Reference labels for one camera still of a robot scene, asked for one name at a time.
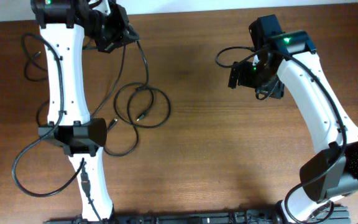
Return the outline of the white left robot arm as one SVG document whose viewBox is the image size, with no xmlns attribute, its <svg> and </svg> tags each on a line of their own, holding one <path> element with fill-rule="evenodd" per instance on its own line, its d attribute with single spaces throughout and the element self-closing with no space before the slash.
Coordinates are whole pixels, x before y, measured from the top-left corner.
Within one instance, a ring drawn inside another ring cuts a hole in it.
<svg viewBox="0 0 358 224">
<path fill-rule="evenodd" d="M 103 169 L 107 124 L 92 118 L 85 99 L 82 53 L 85 37 L 100 52 L 134 43 L 138 33 L 115 1 L 31 1 L 45 44 L 50 103 L 39 134 L 61 147 L 75 169 L 82 213 L 74 223 L 114 223 L 114 205 Z"/>
</svg>

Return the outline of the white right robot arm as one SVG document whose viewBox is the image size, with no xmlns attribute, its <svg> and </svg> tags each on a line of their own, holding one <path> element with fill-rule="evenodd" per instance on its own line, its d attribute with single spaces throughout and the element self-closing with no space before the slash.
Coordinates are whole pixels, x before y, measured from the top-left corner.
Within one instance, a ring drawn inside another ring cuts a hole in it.
<svg viewBox="0 0 358 224">
<path fill-rule="evenodd" d="M 282 31 L 275 15 L 250 26 L 251 55 L 234 62 L 230 88 L 246 86 L 258 100 L 288 90 L 308 127 L 315 155 L 300 169 L 300 183 L 273 210 L 249 210 L 248 223 L 349 223 L 337 201 L 358 192 L 358 127 L 330 87 L 309 35 Z"/>
</svg>

